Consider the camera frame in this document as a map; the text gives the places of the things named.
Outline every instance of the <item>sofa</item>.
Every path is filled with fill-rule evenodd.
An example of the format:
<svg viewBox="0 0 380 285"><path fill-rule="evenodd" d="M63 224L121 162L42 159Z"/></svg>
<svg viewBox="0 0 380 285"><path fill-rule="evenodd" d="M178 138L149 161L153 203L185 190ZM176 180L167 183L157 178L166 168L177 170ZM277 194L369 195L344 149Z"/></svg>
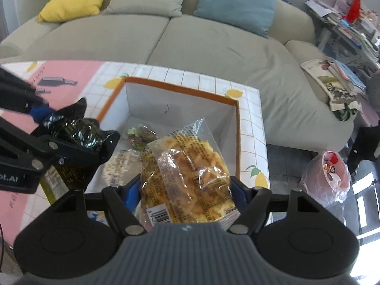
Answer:
<svg viewBox="0 0 380 285"><path fill-rule="evenodd" d="M105 9L110 0L104 0ZM183 0L182 16L100 14L64 24L32 18L0 43L0 63L102 60L197 72L259 89L266 141L321 152L340 151L353 119L339 121L327 96L300 65L322 58L311 18L277 0L269 38L192 16L198 0Z"/></svg>

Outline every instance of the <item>metal screw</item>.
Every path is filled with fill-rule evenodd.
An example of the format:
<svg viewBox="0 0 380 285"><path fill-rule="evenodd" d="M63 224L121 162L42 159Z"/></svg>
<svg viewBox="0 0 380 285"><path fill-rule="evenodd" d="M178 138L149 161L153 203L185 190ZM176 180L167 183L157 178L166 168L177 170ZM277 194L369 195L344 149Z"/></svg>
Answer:
<svg viewBox="0 0 380 285"><path fill-rule="evenodd" d="M144 232L144 228L140 225L130 225L125 228L125 232L131 236L138 236Z"/></svg>
<svg viewBox="0 0 380 285"><path fill-rule="evenodd" d="M58 145L55 142L49 141L49 146L54 150L58 149Z"/></svg>
<svg viewBox="0 0 380 285"><path fill-rule="evenodd" d="M41 170L44 167L43 164L39 160L36 160L36 159L32 160L32 166L37 170Z"/></svg>
<svg viewBox="0 0 380 285"><path fill-rule="evenodd" d="M235 224L229 228L229 231L233 234L246 234L248 232L248 227L241 224Z"/></svg>

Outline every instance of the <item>lemon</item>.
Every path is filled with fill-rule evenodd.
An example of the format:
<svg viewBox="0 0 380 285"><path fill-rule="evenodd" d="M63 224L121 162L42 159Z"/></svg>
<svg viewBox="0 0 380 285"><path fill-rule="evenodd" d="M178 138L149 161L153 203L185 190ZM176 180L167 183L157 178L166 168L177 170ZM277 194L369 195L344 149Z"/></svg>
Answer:
<svg viewBox="0 0 380 285"><path fill-rule="evenodd" d="M35 69L37 66L37 61L34 61L31 63L31 65L28 67L27 72L30 72L31 70Z"/></svg>
<svg viewBox="0 0 380 285"><path fill-rule="evenodd" d="M110 90L113 90L115 89L119 83L121 83L123 79L120 78L120 77L116 77L116 78L113 78L111 80L108 80L104 85L103 87L105 87L106 89L110 89Z"/></svg>
<svg viewBox="0 0 380 285"><path fill-rule="evenodd" d="M243 92L235 89L230 89L226 92L225 96L233 99L241 98L243 96Z"/></svg>
<svg viewBox="0 0 380 285"><path fill-rule="evenodd" d="M262 172L256 176L255 186L261 186L261 187L269 188L268 182L267 182L267 180L266 180L266 178Z"/></svg>

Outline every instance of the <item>cable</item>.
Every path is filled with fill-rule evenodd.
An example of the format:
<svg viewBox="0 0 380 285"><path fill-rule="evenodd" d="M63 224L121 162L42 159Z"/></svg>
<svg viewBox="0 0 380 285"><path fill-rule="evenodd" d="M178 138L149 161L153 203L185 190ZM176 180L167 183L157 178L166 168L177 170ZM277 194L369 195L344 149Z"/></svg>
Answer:
<svg viewBox="0 0 380 285"><path fill-rule="evenodd" d="M3 234L3 228L1 227L0 223L0 232L1 232L1 258L0 258L0 272L1 272L1 267L3 266L3 259L4 259L4 249L5 249L5 244L4 244L4 234Z"/></svg>

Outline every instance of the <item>gray tile floor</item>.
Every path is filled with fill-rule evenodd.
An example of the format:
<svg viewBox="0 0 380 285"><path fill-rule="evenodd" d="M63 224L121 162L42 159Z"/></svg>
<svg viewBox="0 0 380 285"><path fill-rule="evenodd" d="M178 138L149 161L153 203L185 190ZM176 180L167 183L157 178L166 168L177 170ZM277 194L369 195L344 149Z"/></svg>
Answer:
<svg viewBox="0 0 380 285"><path fill-rule="evenodd" d="M289 194L291 189L299 184L308 163L317 155L317 153L310 151L275 145L267 145L267 153L271 190L275 194ZM340 154L346 160L348 153L349 149L343 149ZM358 181L370 172L373 173L375 179L378 179L375 164L370 161L362 161L358 167L355 180ZM327 209L356 235L359 234L357 203L352 188L350 188L347 199L342 204L335 203ZM277 221L285 216L286 212L278 212L274 213L273 219Z"/></svg>

